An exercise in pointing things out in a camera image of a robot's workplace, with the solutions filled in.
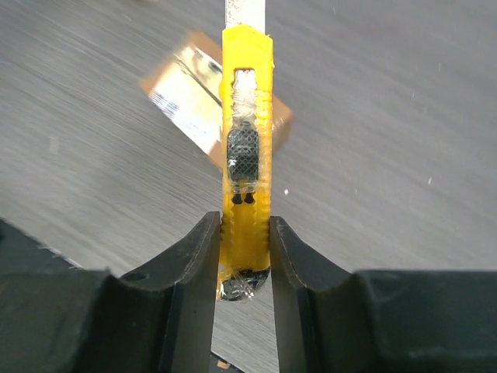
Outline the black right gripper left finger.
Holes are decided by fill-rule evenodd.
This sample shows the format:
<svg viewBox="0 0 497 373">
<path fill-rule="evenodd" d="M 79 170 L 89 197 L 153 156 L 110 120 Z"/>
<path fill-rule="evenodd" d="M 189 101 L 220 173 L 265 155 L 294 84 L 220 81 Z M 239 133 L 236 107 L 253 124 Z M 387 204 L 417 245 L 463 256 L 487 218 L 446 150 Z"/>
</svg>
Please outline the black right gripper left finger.
<svg viewBox="0 0 497 373">
<path fill-rule="evenodd" d="M 206 213 L 177 243 L 106 282 L 105 372 L 207 372 L 221 218 Z"/>
</svg>

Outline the brown cardboard express box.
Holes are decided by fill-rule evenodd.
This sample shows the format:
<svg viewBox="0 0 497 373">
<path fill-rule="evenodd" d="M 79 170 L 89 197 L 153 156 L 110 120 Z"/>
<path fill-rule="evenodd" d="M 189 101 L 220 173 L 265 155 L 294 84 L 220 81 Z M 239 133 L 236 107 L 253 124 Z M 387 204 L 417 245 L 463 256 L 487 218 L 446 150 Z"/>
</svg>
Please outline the brown cardboard express box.
<svg viewBox="0 0 497 373">
<path fill-rule="evenodd" d="M 194 30 L 144 79 L 141 88 L 193 143 L 221 168 L 221 47 Z"/>
</svg>

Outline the yellow utility knife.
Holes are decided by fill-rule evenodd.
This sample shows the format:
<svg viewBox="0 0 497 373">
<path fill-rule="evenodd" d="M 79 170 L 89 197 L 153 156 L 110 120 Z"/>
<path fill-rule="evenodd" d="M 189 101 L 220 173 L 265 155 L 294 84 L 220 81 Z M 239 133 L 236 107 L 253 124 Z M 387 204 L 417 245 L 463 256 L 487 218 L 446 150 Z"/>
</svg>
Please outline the yellow utility knife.
<svg viewBox="0 0 497 373">
<path fill-rule="evenodd" d="M 252 298 L 269 275 L 274 63 L 264 1 L 227 1 L 224 14 L 217 298 L 236 302 Z"/>
</svg>

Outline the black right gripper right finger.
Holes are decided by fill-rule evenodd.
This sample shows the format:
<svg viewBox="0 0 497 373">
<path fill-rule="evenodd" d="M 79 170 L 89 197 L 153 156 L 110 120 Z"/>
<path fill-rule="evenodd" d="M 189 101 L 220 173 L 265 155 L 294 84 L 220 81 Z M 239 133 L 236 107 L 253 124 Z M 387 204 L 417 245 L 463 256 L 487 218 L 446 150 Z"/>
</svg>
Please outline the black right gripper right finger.
<svg viewBox="0 0 497 373">
<path fill-rule="evenodd" d="M 270 219 L 276 345 L 281 372 L 381 372 L 369 289 L 379 270 L 350 273 Z"/>
</svg>

